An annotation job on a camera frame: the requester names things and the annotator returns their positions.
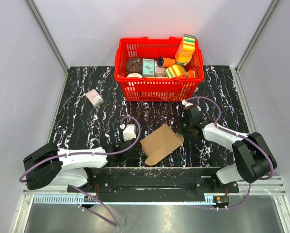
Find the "brown cardboard box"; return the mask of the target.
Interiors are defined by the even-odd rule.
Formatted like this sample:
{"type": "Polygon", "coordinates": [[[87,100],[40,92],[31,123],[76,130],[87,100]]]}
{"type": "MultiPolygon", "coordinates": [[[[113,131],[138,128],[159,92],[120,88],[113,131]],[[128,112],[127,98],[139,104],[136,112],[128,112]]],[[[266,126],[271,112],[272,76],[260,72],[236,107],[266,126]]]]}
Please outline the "brown cardboard box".
{"type": "Polygon", "coordinates": [[[156,165],[179,148],[183,142],[183,135],[176,135],[168,125],[162,125],[140,141],[142,150],[147,156],[145,164],[156,165]]]}

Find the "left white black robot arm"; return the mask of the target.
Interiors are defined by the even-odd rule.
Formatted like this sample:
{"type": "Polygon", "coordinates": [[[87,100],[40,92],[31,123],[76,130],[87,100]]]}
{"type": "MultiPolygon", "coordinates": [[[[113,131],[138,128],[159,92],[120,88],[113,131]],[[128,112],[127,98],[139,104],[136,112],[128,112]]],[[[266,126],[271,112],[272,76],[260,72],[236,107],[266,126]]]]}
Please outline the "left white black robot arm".
{"type": "Polygon", "coordinates": [[[71,184],[90,192],[94,189],[95,180],[89,177],[88,169],[117,166],[137,159],[141,150],[141,143],[135,139],[118,146],[85,150],[62,149],[54,143],[47,143],[23,159],[25,172],[19,181],[25,183],[29,190],[71,184]]]}

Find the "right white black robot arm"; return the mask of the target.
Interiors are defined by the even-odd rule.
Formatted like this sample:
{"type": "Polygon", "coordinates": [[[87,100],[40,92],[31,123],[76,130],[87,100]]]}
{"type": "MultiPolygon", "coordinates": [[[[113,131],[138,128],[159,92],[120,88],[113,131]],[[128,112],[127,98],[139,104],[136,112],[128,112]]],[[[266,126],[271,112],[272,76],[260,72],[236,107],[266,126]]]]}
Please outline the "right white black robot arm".
{"type": "Polygon", "coordinates": [[[239,133],[210,120],[205,120],[197,106],[183,101],[179,121],[180,134],[193,134],[219,144],[233,152],[234,164],[224,166],[206,180],[206,186],[222,192],[228,184],[245,181],[253,183],[263,176],[272,176],[277,162],[260,133],[239,133]]]}

